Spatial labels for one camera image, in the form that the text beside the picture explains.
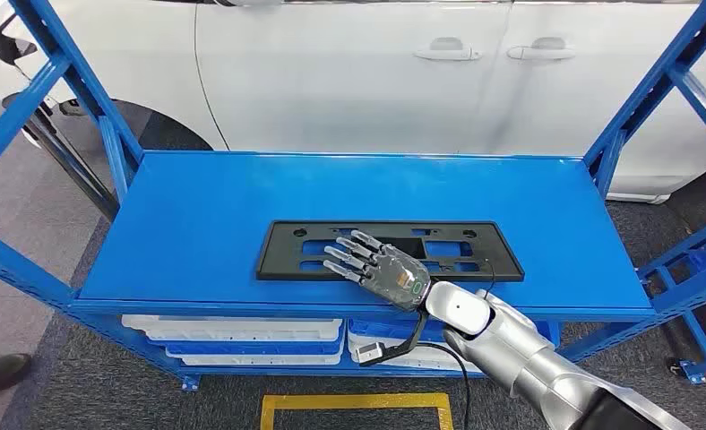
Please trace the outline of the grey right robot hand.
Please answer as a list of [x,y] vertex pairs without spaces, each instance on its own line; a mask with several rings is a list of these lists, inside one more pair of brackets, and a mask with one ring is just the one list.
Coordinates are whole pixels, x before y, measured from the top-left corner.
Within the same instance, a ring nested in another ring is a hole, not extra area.
[[426,266],[396,246],[354,229],[324,247],[323,266],[342,278],[411,312],[426,300],[432,280]]

